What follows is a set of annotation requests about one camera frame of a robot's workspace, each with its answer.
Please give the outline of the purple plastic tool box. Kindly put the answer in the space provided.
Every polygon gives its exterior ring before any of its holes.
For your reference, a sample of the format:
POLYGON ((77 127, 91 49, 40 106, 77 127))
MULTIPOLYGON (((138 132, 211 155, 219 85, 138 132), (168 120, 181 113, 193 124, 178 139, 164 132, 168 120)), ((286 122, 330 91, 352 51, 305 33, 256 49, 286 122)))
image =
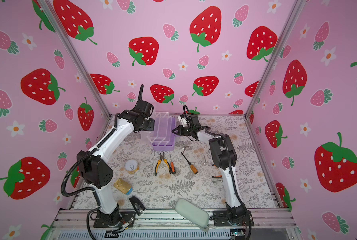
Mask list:
POLYGON ((169 112, 155 112, 154 131, 141 132, 141 141, 149 144, 157 152, 171 152, 175 146, 175 135, 172 130, 176 128, 176 121, 169 112))

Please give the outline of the large orange handled screwdriver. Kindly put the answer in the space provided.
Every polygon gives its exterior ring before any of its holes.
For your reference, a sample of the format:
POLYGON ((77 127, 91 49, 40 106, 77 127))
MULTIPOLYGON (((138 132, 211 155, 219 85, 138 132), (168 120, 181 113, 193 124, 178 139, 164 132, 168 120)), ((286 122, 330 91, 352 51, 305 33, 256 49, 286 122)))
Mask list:
POLYGON ((190 169, 192 170, 192 172, 196 175, 198 174, 198 170, 197 168, 187 159, 187 157, 184 155, 183 152, 181 152, 181 155, 184 157, 184 159, 186 160, 186 162, 188 163, 190 169))

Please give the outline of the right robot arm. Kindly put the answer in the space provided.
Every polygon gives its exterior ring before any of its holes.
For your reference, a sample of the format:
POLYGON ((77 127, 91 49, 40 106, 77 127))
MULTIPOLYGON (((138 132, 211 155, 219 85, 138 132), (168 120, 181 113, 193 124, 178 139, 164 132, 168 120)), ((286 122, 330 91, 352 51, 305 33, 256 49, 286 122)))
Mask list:
POLYGON ((228 222, 232 226, 252 227, 250 211, 240 198, 235 173, 237 155, 229 135, 212 133, 211 128, 202 126, 198 116, 191 114, 189 110, 183 111, 178 120, 180 125, 173 129, 172 133, 181 137, 192 137, 195 141, 208 141, 213 164, 221 172, 226 192, 226 211, 223 215, 211 216, 210 220, 228 222))

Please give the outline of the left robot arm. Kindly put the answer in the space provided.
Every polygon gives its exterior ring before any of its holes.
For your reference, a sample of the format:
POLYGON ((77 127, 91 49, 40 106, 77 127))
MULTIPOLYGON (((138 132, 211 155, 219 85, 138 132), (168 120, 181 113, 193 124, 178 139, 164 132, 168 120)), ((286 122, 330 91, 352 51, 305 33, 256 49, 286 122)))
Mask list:
POLYGON ((129 134, 154 130, 154 119, 150 117, 152 113, 153 105, 144 101, 142 97, 137 99, 133 109, 117 113, 113 127, 100 142, 89 151, 80 151, 77 154, 77 162, 70 168, 61 183, 61 194, 70 197, 84 191, 92 191, 97 203, 98 218, 109 226, 116 226, 120 221, 119 205, 114 199, 110 187, 113 170, 107 163, 129 134), (68 193, 66 183, 76 168, 79 168, 88 187, 68 193))

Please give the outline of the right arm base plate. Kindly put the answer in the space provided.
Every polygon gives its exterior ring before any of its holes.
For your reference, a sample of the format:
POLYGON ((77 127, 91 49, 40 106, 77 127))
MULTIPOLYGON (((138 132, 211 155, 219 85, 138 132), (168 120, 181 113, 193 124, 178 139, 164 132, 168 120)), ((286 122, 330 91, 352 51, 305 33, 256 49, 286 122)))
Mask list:
POLYGON ((254 221, 250 211, 235 215, 228 210, 213 211, 209 217, 216 227, 253 227, 254 221))

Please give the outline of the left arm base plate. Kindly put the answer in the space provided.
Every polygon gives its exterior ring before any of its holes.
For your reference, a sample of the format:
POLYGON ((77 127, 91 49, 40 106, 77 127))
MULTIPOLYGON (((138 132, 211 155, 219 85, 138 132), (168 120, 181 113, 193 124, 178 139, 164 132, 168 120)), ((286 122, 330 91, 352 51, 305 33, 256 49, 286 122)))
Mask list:
POLYGON ((89 218, 91 221, 94 221, 94 228, 121 228, 126 224, 125 228, 132 228, 135 217, 136 212, 134 211, 116 212, 111 215, 98 211, 91 214, 89 218))

